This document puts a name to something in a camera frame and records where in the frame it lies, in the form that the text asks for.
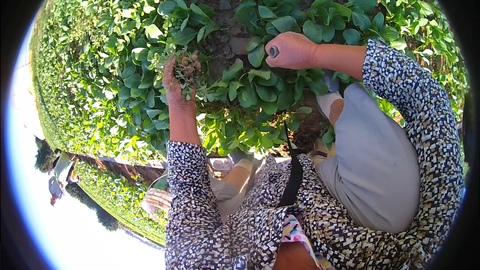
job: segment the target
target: woman's left hand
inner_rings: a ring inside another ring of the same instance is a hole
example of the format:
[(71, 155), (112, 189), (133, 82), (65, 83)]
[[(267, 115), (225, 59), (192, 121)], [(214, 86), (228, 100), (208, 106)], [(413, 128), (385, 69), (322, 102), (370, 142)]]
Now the woman's left hand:
[[(182, 88), (179, 80), (175, 77), (175, 63), (177, 56), (172, 55), (165, 65), (162, 84), (165, 88), (165, 95), (168, 101), (169, 110), (174, 109), (178, 111), (195, 110), (195, 93), (194, 90), (190, 100), (183, 99)], [(198, 56), (192, 55), (191, 58), (195, 62), (196, 71), (200, 71), (201, 65), (198, 62)], [(187, 57), (182, 58), (182, 62), (188, 62)]]

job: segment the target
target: patterned jacket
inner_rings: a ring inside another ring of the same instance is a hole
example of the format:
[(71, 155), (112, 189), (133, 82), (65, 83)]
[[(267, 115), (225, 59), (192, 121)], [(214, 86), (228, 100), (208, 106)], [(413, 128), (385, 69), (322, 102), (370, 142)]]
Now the patterned jacket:
[(421, 269), (441, 247), (463, 190), (460, 142), (447, 93), (418, 63), (369, 40), (363, 83), (395, 105), (418, 154), (420, 204), (406, 231), (356, 225), (329, 194), (311, 159), (299, 155), (303, 181), (294, 206), (277, 208), (290, 175), (273, 157), (237, 212), (222, 225), (207, 175), (206, 150), (167, 145), (172, 207), (167, 269), (272, 269), (286, 214), (300, 215), (316, 251), (335, 269)]

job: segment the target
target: black and white patterned sleeve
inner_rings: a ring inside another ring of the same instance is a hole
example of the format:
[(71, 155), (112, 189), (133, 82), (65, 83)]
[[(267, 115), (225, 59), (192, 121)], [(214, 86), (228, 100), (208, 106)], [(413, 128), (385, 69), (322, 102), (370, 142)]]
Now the black and white patterned sleeve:
[(418, 155), (420, 206), (409, 235), (440, 248), (463, 191), (460, 139), (447, 93), (430, 72), (383, 43), (368, 41), (363, 83), (395, 105)]
[(166, 225), (167, 269), (196, 269), (214, 231), (222, 225), (207, 171), (207, 152), (195, 144), (167, 142), (172, 194)]

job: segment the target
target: hand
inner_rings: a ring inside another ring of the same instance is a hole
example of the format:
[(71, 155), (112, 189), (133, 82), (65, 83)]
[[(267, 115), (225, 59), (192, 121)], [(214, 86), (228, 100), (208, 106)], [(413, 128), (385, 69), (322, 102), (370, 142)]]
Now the hand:
[[(183, 99), (182, 88), (180, 87), (179, 80), (175, 77), (175, 60), (176, 56), (172, 55), (165, 65), (162, 84), (165, 87), (165, 95), (168, 101), (168, 108), (179, 111), (183, 110), (195, 110), (195, 91), (193, 91), (190, 100)], [(191, 58), (195, 61), (196, 71), (200, 71), (200, 63), (198, 62), (198, 56), (192, 55)], [(183, 57), (182, 63), (188, 63), (188, 58)]]
[(272, 46), (278, 48), (279, 54), (275, 58), (267, 57), (268, 66), (286, 69), (315, 68), (318, 45), (303, 34), (292, 31), (279, 34), (265, 46), (267, 54)]

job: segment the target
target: sky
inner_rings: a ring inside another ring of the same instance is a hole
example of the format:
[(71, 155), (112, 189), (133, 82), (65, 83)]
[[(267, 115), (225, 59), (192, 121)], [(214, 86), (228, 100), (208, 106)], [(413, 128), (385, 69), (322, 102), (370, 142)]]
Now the sky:
[[(20, 77), (22, 67), (28, 66), (32, 27), (25, 35), (13, 77)], [(34, 168), (37, 154), (34, 129), (24, 126), (29, 118), (38, 118), (36, 112), (22, 108), (22, 103), (31, 101), (29, 93), (25, 92), (27, 88), (28, 84), (22, 79), (13, 79), (10, 86), (6, 116), (7, 153), (12, 171), (9, 183), (17, 186), (17, 204), (51, 268), (120, 270), (154, 265), (156, 269), (164, 269), (163, 250), (152, 248), (123, 230), (107, 231), (99, 223), (95, 211), (68, 193), (57, 200), (55, 207), (50, 205), (49, 176)], [(65, 233), (73, 227), (75, 232)], [(72, 254), (80, 258), (70, 259)]]

